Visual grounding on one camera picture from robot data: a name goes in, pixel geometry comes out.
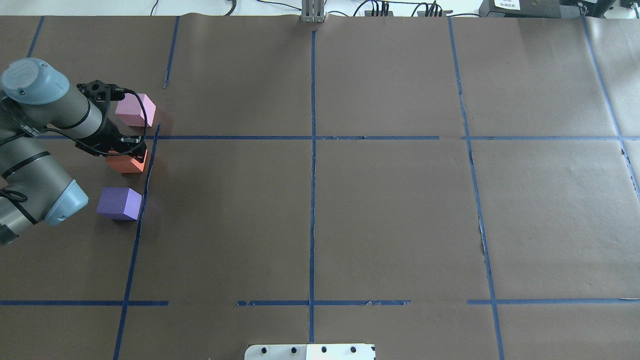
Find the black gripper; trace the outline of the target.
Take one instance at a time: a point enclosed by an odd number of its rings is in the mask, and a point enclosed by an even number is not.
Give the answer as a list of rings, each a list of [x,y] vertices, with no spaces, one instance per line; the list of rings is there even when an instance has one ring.
[[[78,137],[75,141],[76,148],[83,150],[94,157],[131,157],[133,160],[142,160],[146,156],[147,145],[144,141],[146,130],[141,136],[123,135],[119,128],[109,119],[110,105],[114,101],[125,100],[126,95],[132,95],[141,106],[142,119],[147,120],[147,112],[143,101],[137,92],[132,89],[120,87],[116,84],[107,84],[101,80],[89,83],[77,84],[77,89],[85,96],[88,103],[98,110],[97,119],[100,121],[97,130],[89,136]]]

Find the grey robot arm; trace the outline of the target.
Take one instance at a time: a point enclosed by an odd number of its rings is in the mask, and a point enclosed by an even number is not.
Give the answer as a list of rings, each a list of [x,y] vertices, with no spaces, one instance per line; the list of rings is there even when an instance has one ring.
[[[72,87],[43,59],[14,61],[1,75],[0,239],[12,243],[39,223],[61,224],[86,207],[89,197],[77,180],[41,145],[38,137],[57,133],[94,157],[144,161],[144,136],[126,136],[108,118],[110,104],[132,89],[100,80]]]

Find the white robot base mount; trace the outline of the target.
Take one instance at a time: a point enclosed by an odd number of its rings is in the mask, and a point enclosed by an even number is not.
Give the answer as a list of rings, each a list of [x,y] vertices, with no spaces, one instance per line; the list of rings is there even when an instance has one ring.
[[[375,360],[374,344],[311,343],[254,344],[247,347],[245,360]]]

